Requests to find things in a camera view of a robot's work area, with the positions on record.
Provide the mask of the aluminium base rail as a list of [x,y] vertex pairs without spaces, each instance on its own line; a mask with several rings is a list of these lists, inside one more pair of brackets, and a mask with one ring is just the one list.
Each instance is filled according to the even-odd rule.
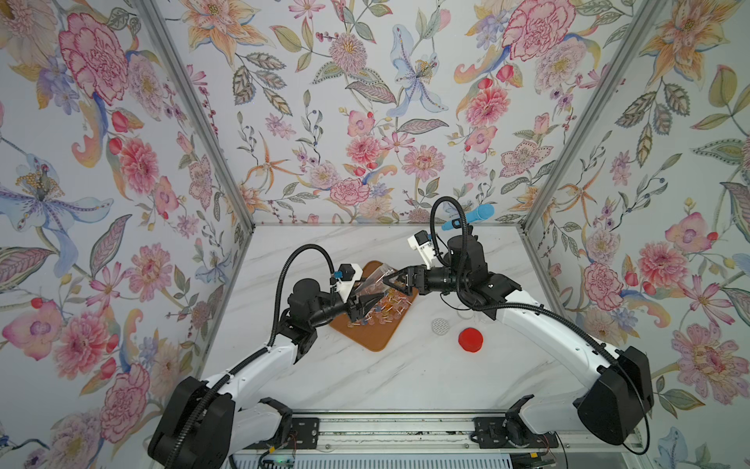
[[586,433],[555,433],[554,449],[481,449],[461,412],[299,412],[320,419],[316,449],[242,449],[220,468],[645,468]]

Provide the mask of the pile of lollipop candies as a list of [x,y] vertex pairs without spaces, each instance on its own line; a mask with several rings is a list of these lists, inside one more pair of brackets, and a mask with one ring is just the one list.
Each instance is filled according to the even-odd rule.
[[410,296],[390,289],[387,294],[359,322],[349,322],[349,328],[384,326],[400,320],[412,304]]

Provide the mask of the brown wooden tray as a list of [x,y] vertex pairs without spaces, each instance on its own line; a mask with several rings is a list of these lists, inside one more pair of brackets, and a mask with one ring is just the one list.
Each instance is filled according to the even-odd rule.
[[[358,287],[359,284],[353,290],[353,296],[356,296],[355,291]],[[413,303],[418,294],[407,296],[411,297]],[[397,322],[394,322],[393,324],[385,324],[384,326],[358,326],[357,328],[349,328],[348,324],[351,321],[346,316],[341,316],[335,319],[329,326],[339,333],[349,337],[353,342],[365,347],[365,349],[371,352],[381,352],[390,342],[406,314]]]

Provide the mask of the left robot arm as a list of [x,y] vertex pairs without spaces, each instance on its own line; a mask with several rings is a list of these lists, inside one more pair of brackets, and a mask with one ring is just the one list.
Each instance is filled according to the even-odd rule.
[[148,445],[148,456],[164,468],[220,468],[255,444],[284,444],[291,432],[291,408],[260,390],[291,369],[312,349],[318,329],[341,316],[362,320],[384,293],[326,292],[314,279],[294,285],[281,313],[273,343],[208,379],[178,384]]

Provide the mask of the blue microphone on stand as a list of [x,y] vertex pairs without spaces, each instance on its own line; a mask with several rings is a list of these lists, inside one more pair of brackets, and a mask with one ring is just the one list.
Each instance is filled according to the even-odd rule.
[[[491,204],[479,205],[476,209],[466,212],[465,219],[468,224],[484,222],[494,216],[495,209]],[[458,214],[452,215],[451,218],[441,225],[443,231],[461,229],[460,217]]]

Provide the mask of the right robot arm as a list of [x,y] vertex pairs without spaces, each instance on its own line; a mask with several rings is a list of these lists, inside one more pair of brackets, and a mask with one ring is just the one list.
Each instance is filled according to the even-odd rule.
[[488,269],[475,236],[455,236],[439,259],[426,232],[410,238],[422,264],[384,277],[403,294],[454,293],[473,312],[512,328],[560,362],[578,389],[547,397],[528,394],[504,412],[506,435],[516,445],[533,435],[586,431],[623,446],[654,405],[650,363],[635,347],[620,350],[597,340],[571,320],[534,302],[521,286]]

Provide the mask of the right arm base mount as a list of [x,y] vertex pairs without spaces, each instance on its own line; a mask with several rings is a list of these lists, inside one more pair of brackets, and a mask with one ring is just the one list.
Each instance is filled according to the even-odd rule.
[[555,433],[536,434],[521,420],[521,408],[533,398],[523,396],[505,414],[473,419],[470,441],[481,449],[554,449],[559,446]]

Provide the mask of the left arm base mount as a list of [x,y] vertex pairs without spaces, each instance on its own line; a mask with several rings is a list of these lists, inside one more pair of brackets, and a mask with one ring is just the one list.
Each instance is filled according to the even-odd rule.
[[287,405],[263,398],[257,405],[241,410],[234,420],[232,451],[242,449],[316,449],[320,419],[295,415]]

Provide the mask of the red jar lid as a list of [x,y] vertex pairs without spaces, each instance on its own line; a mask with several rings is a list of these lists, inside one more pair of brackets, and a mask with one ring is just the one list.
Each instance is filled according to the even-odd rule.
[[484,346],[484,336],[476,328],[465,328],[458,336],[460,347],[469,353],[478,353]]

